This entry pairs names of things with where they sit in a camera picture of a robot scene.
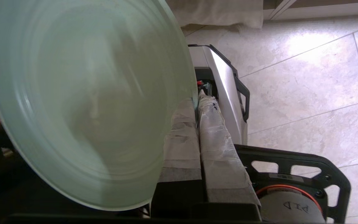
black handle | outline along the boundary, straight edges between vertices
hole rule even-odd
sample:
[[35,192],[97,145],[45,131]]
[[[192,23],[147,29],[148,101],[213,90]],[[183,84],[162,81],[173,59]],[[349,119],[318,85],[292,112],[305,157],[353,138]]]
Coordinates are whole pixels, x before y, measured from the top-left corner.
[[250,116],[250,91],[248,88],[238,79],[237,76],[234,76],[234,82],[236,83],[237,90],[246,97],[246,109],[243,114],[243,119],[247,122],[248,117]]

red ring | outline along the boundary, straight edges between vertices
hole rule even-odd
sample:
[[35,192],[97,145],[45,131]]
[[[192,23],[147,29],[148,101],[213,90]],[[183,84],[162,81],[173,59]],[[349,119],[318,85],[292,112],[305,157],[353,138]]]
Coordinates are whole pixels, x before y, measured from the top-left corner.
[[258,190],[256,192],[256,195],[260,194],[262,191],[264,190],[267,190],[269,188],[272,188],[272,187],[287,187],[287,188],[291,188],[291,189],[294,189],[294,190],[298,190],[300,192],[302,192],[303,194],[305,194],[310,200],[312,200],[318,207],[318,209],[320,210],[321,213],[323,213],[323,210],[321,209],[319,203],[314,199],[314,197],[312,197],[309,193],[307,193],[306,191],[302,190],[302,189],[299,189],[297,187],[294,187],[294,186],[290,186],[290,185],[285,185],[285,184],[275,184],[275,185],[270,185],[270,186],[266,186],[266,187],[263,187],[261,188],[260,190]]

tiled floor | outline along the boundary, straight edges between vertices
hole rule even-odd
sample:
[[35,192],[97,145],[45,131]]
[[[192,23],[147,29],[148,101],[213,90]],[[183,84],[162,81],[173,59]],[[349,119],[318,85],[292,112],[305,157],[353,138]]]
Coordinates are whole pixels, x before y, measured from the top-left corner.
[[358,223],[358,17],[185,34],[188,44],[215,45],[250,89],[248,144],[330,159],[352,184],[347,222]]

orange ring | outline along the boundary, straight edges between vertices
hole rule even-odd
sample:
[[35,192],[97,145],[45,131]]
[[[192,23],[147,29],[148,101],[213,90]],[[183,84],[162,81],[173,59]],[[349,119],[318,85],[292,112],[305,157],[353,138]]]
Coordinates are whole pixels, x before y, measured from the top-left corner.
[[297,187],[294,187],[294,186],[290,186],[290,185],[285,185],[285,184],[275,184],[275,185],[270,185],[270,186],[266,186],[266,187],[263,187],[262,189],[258,190],[256,192],[256,195],[260,194],[262,191],[264,190],[267,190],[269,188],[272,188],[272,187],[287,187],[287,188],[291,188],[291,189],[294,189],[294,190],[298,190],[300,192],[302,192],[303,194],[305,194],[310,200],[312,200],[318,207],[318,209],[320,210],[321,213],[323,213],[323,210],[321,209],[319,203],[314,199],[314,197],[312,197],[309,193],[307,193],[306,191],[300,189],[300,188],[297,188]]

